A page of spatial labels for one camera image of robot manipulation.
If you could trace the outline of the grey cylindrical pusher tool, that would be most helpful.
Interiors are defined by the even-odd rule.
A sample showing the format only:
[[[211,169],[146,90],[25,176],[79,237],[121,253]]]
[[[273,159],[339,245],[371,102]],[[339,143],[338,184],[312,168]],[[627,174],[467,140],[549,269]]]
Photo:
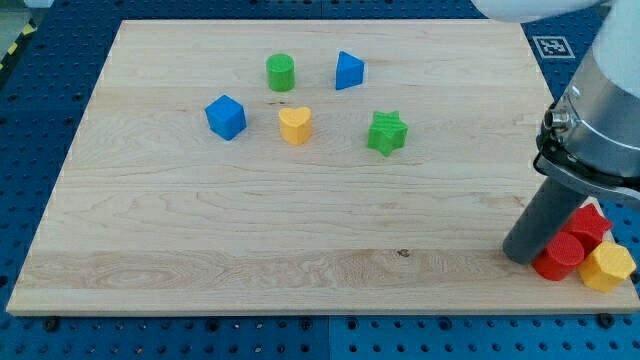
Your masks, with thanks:
[[[521,265],[532,263],[586,199],[546,178],[504,239],[504,254]]]

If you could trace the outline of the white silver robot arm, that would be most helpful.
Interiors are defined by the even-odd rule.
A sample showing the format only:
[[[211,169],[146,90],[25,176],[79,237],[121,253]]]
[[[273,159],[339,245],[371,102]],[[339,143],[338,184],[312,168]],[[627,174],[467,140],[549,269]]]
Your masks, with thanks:
[[[589,197],[639,207],[639,3],[615,0],[562,96],[545,112],[545,180],[503,242],[531,263]]]

